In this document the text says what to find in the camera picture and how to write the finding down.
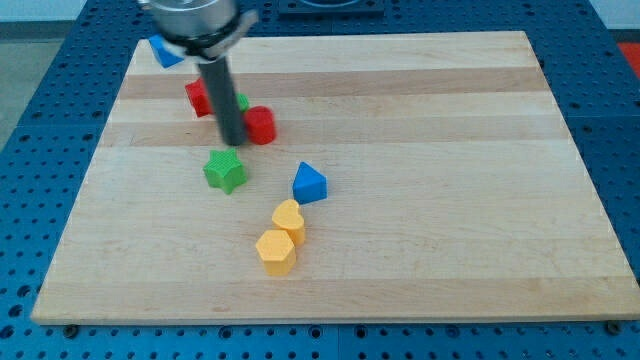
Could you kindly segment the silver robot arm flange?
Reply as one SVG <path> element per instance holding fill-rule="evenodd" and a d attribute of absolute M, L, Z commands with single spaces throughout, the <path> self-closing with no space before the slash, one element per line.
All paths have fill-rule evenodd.
<path fill-rule="evenodd" d="M 259 20 L 256 10 L 241 10 L 236 0 L 139 0 L 163 38 L 179 57 L 212 62 L 245 37 Z"/>

